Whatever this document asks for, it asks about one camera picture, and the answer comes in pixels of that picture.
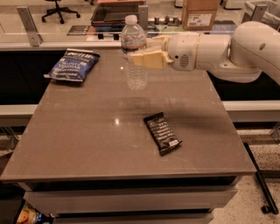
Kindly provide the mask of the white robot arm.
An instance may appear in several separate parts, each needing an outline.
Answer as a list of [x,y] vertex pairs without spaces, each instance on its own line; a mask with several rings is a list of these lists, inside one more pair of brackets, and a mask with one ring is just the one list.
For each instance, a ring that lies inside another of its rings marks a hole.
[[221,80],[238,83],[255,81],[266,73],[280,84],[280,33],[249,21],[231,34],[161,35],[148,39],[147,48],[130,53],[128,60],[148,68],[206,70]]

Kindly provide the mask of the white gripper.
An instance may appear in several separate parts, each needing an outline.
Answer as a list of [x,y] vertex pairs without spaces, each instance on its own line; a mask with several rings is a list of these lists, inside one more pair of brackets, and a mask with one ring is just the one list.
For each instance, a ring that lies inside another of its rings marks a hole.
[[195,69],[199,42],[200,35],[195,32],[181,33],[171,38],[167,35],[148,38],[147,48],[161,50],[133,52],[128,55],[128,60],[136,66],[161,69],[169,65],[177,71],[192,71]]

